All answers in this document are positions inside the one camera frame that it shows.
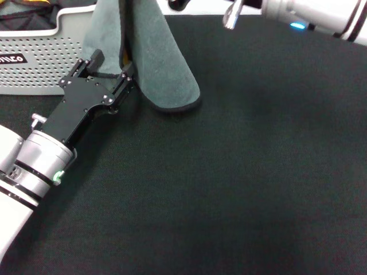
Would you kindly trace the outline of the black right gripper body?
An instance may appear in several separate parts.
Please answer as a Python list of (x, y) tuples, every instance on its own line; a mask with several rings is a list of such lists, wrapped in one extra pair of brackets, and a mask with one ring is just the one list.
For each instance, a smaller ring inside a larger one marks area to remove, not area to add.
[[(191, 0), (167, 0), (169, 8), (174, 11), (183, 11)], [(261, 0), (226, 0), (230, 2), (241, 1), (243, 6), (253, 7), (256, 9), (261, 8)]]

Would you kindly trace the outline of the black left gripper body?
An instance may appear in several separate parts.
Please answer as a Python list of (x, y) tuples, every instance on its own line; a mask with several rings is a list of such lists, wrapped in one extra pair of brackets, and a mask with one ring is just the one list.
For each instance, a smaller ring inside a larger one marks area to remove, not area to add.
[(42, 126), (43, 133), (64, 145), (75, 145), (99, 111), (115, 103), (115, 96), (96, 81), (64, 78), (64, 97)]

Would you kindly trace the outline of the grey and yellow towel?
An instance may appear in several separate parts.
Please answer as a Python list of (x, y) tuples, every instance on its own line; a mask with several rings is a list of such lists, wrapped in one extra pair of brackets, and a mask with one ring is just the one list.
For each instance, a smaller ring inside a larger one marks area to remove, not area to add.
[(93, 76), (114, 78), (130, 54), (135, 79), (156, 109), (180, 112), (201, 100), (200, 87), (182, 55), (157, 0), (97, 0), (84, 37), (82, 58), (101, 50)]

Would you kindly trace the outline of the grey perforated storage box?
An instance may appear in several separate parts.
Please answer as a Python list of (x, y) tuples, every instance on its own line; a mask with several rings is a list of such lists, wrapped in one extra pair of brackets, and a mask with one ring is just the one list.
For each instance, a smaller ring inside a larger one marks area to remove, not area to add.
[(63, 95), (58, 83), (81, 57), (94, 9), (61, 9), (50, 30), (0, 31), (0, 95)]

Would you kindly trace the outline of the dark folded towel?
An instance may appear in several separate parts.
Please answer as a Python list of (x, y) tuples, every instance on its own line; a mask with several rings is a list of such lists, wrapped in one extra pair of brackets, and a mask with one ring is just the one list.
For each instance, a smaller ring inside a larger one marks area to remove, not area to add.
[(56, 0), (49, 1), (50, 5), (32, 5), (25, 0), (0, 0), (0, 31), (54, 29), (61, 7)]

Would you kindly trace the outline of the black tablecloth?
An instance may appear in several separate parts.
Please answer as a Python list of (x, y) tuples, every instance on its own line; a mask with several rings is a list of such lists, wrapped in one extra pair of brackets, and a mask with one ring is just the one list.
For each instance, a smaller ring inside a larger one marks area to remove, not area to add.
[(0, 275), (367, 275), (367, 48), (167, 17), (201, 90), (100, 117)]

